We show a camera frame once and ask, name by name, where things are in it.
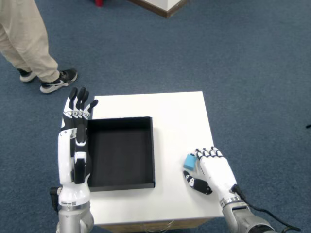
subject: black cable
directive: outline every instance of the black cable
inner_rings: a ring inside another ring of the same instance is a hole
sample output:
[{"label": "black cable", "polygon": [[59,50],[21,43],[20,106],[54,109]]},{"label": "black cable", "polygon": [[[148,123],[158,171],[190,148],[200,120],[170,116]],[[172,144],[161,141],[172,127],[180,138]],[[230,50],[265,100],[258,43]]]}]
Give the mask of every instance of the black cable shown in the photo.
[{"label": "black cable", "polygon": [[51,200],[52,200],[52,206],[53,206],[53,209],[58,214],[58,194],[57,194],[57,190],[58,190],[58,187],[50,188],[50,196],[51,196]]},{"label": "black cable", "polygon": [[285,232],[288,231],[288,230],[295,230],[295,231],[298,231],[298,232],[301,231],[300,228],[294,227],[294,226],[292,226],[292,225],[290,225],[290,224],[288,224],[288,223],[282,221],[282,220],[279,219],[277,216],[275,216],[274,214],[272,214],[270,211],[265,210],[265,209],[258,208],[258,207],[256,207],[256,206],[250,204],[248,201],[246,201],[246,196],[243,194],[242,190],[240,189],[240,187],[239,187],[237,184],[233,185],[232,188],[231,188],[231,190],[232,190],[233,192],[237,193],[237,194],[241,197],[241,199],[242,199],[243,201],[245,201],[245,203],[248,204],[248,205],[249,205],[251,208],[253,208],[254,210],[257,210],[257,211],[260,211],[260,212],[265,212],[265,213],[267,213],[268,215],[270,215],[271,217],[273,217],[276,221],[278,221],[278,222],[282,223],[283,225],[287,226],[287,228],[285,228],[285,229],[282,231],[282,233],[285,233]]},{"label": "black cable", "polygon": [[281,233],[285,233],[285,232],[290,231],[290,230],[292,230],[290,227],[286,227],[286,228],[284,228],[284,229],[282,230]]}]

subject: robot wrist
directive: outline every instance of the robot wrist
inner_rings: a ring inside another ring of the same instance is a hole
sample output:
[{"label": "robot wrist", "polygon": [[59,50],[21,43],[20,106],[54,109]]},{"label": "robot wrist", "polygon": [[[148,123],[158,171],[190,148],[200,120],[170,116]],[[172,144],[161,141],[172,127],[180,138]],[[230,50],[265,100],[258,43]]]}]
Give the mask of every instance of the robot wrist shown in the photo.
[{"label": "robot wrist", "polygon": [[254,215],[244,202],[231,202],[223,208],[231,233],[277,233],[268,221]]},{"label": "robot wrist", "polygon": [[234,203],[234,202],[243,202],[243,200],[240,198],[239,195],[235,195],[234,197],[230,197],[227,199],[222,198],[219,203],[220,203],[220,206],[224,208],[226,205]]}]

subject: person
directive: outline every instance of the person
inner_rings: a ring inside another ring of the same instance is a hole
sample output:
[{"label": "person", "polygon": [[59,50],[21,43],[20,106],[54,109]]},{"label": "person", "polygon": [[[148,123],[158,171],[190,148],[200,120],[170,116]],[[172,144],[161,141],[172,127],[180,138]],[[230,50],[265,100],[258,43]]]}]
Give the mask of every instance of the person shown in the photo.
[{"label": "person", "polygon": [[22,82],[38,77],[43,93],[77,79],[75,69],[59,71],[49,55],[47,31],[35,0],[0,0],[0,52],[20,72]]}]

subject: shoe sole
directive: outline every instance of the shoe sole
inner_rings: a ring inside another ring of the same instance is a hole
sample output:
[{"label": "shoe sole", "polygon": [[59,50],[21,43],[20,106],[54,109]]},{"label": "shoe sole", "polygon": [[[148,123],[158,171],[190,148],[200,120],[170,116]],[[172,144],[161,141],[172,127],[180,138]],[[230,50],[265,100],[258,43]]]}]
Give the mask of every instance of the shoe sole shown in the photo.
[{"label": "shoe sole", "polygon": [[37,76],[36,75],[32,76],[32,74],[30,74],[29,77],[23,77],[20,75],[19,80],[21,80],[23,83],[30,83],[35,78],[37,78]]},{"label": "shoe sole", "polygon": [[77,72],[76,76],[74,76],[74,78],[70,82],[67,82],[67,83],[64,83],[64,84],[58,85],[58,86],[51,86],[49,89],[44,89],[44,88],[40,87],[40,91],[44,94],[48,94],[48,93],[57,91],[59,88],[62,88],[63,86],[69,86],[70,84],[72,84],[74,81],[76,81],[77,77],[78,77],[78,72]]}]

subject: wooden cabinet base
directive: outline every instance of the wooden cabinet base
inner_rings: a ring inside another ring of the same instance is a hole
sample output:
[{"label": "wooden cabinet base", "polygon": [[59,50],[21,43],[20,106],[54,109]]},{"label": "wooden cabinet base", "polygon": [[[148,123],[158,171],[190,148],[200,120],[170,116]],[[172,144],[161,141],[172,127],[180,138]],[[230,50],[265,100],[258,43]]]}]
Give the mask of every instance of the wooden cabinet base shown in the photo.
[{"label": "wooden cabinet base", "polygon": [[144,222],[136,224],[123,224],[123,225],[102,225],[100,227],[109,230],[113,233],[164,231],[172,229],[196,228],[209,220],[212,220],[212,218],[174,220],[165,222]]},{"label": "wooden cabinet base", "polygon": [[176,3],[175,6],[173,6],[170,10],[166,11],[166,10],[164,10],[162,8],[159,8],[159,7],[155,6],[155,5],[152,5],[152,4],[150,4],[150,3],[148,3],[148,2],[146,2],[144,0],[129,0],[129,1],[139,5],[141,7],[143,7],[145,9],[149,10],[149,11],[152,11],[152,12],[158,14],[158,15],[161,15],[161,16],[163,16],[165,18],[171,17],[173,14],[176,13],[176,11],[179,8],[181,8],[183,5],[185,5],[187,3],[187,0],[179,0],[179,2]]}]

